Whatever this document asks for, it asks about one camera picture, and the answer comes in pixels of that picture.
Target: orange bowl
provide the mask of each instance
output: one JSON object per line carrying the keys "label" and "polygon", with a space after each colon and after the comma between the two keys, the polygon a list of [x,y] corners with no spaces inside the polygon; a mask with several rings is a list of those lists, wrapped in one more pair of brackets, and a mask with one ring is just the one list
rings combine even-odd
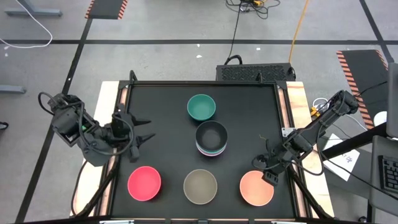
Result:
{"label": "orange bowl", "polygon": [[262,172],[249,171],[243,175],[239,185],[243,199],[254,206],[266,205],[274,196],[274,187],[261,177]]}

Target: keyboard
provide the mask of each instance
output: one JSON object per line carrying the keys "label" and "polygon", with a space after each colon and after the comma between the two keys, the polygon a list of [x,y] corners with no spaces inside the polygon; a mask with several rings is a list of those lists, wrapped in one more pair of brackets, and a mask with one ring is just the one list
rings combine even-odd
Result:
{"label": "keyboard", "polygon": [[398,194],[398,158],[379,156],[381,189]]}

